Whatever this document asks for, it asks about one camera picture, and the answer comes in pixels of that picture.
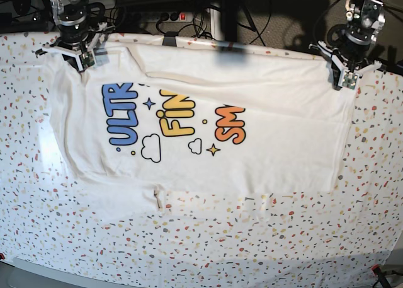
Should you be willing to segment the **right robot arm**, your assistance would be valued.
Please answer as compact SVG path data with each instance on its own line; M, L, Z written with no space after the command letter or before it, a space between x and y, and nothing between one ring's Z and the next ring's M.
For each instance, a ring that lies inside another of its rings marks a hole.
M60 35L35 55L61 54L77 72L96 64L94 50L110 25L104 21L105 5L89 0L50 0L52 19Z

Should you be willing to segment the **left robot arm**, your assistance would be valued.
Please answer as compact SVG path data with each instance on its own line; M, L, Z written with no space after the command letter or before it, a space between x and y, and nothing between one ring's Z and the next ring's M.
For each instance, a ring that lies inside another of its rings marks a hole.
M325 40L317 39L316 30L313 30L314 43L309 45L330 63L332 87L336 91L354 90L364 73L385 70L382 62L369 53L385 24L383 0L336 0L316 23L341 1L344 2L346 23L332 26Z

